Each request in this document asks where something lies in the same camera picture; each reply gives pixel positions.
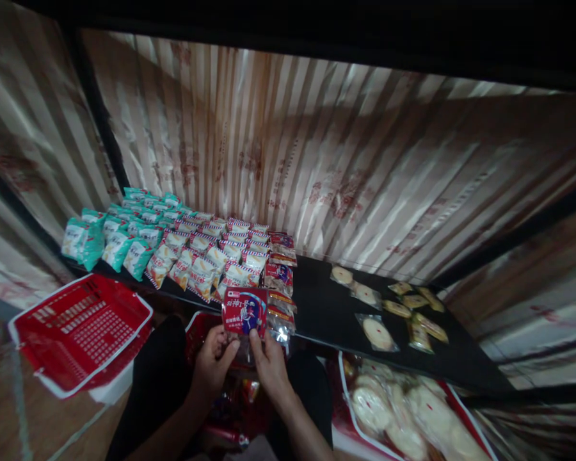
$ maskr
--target round cookie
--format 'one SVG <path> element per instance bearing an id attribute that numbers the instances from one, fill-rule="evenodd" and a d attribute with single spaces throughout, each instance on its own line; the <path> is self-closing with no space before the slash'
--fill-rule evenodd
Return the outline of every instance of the round cookie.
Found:
<path id="1" fill-rule="evenodd" d="M 393 340 L 392 336 L 379 321 L 371 318 L 363 320 L 363 331 L 369 342 L 377 349 L 392 350 Z"/>
<path id="2" fill-rule="evenodd" d="M 337 282 L 343 285 L 350 285 L 350 283 L 352 283 L 352 273 L 343 267 L 334 266 L 331 274 Z"/>

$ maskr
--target hand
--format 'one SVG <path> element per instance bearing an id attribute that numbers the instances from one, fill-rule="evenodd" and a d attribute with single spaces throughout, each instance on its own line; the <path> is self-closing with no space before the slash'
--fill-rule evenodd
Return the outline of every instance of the hand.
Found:
<path id="1" fill-rule="evenodd" d="M 239 350 L 239 341 L 232 341 L 222 355 L 222 348 L 228 342 L 224 326 L 210 329 L 202 349 L 196 358 L 192 390 L 212 403 L 219 395 L 231 362 Z"/>
<path id="2" fill-rule="evenodd" d="M 273 339 L 271 332 L 267 330 L 264 340 L 265 351 L 262 351 L 262 344 L 258 332 L 250 330 L 250 345 L 256 361 L 256 370 L 260 383 L 264 387 L 271 402 L 277 408 L 282 405 L 290 405 L 296 394 L 288 379 L 286 363 L 282 347 Z"/>

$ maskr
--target red plastic basket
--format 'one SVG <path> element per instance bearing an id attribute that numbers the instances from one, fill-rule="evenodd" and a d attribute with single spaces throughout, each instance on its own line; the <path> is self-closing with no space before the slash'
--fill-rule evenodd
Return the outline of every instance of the red plastic basket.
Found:
<path id="1" fill-rule="evenodd" d="M 152 308 L 123 284 L 89 274 L 8 323 L 35 375 L 58 398 L 112 381 L 151 332 Z"/>

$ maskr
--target wrapped biscuit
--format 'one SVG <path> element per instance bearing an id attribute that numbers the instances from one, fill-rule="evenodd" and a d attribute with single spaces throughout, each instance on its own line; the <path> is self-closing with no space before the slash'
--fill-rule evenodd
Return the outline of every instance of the wrapped biscuit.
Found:
<path id="1" fill-rule="evenodd" d="M 395 303 L 393 301 L 388 300 L 382 301 L 382 307 L 384 308 L 385 311 L 388 311 L 391 314 L 398 315 L 399 317 L 410 318 L 412 316 L 411 310 L 409 310 L 404 305 Z"/>
<path id="2" fill-rule="evenodd" d="M 435 296 L 433 294 L 433 292 L 430 289 L 425 288 L 425 287 L 418 287 L 417 290 L 422 296 L 427 298 L 427 301 L 429 302 L 429 304 L 431 304 L 431 308 L 434 311 L 437 311 L 437 312 L 443 312 L 444 311 L 443 303 L 439 300 L 439 298 L 437 296 Z"/>
<path id="3" fill-rule="evenodd" d="M 419 322 L 426 330 L 426 332 L 433 336 L 435 339 L 448 344 L 448 335 L 446 334 L 446 331 L 437 323 L 427 319 L 427 317 L 421 313 L 414 314 L 414 320 Z"/>
<path id="4" fill-rule="evenodd" d="M 188 288 L 188 271 L 197 254 L 189 248 L 184 248 L 179 259 L 168 272 L 168 278 L 174 280 L 184 291 Z"/>
<path id="5" fill-rule="evenodd" d="M 145 276 L 151 281 L 156 289 L 160 289 L 162 282 L 164 282 L 164 279 L 176 260 L 177 254 L 166 245 L 160 245 L 152 255 L 149 263 L 147 263 Z"/>
<path id="6" fill-rule="evenodd" d="M 405 307 L 410 309 L 418 309 L 419 307 L 426 306 L 429 302 L 420 295 L 406 295 L 401 298 L 401 302 Z"/>

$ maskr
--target person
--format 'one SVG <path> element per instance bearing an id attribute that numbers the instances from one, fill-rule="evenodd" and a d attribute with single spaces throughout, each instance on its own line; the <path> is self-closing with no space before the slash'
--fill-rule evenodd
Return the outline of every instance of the person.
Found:
<path id="1" fill-rule="evenodd" d="M 322 364 L 308 351 L 297 352 L 286 362 L 270 334 L 263 350 L 255 328 L 250 343 L 260 384 L 276 415 L 267 434 L 256 437 L 243 453 L 224 459 L 334 460 L 332 402 Z M 191 442 L 220 395 L 238 349 L 239 341 L 227 345 L 224 328 L 218 325 L 207 334 L 192 369 L 186 361 L 181 320 L 166 318 L 134 360 L 132 389 L 106 460 L 191 457 Z"/>

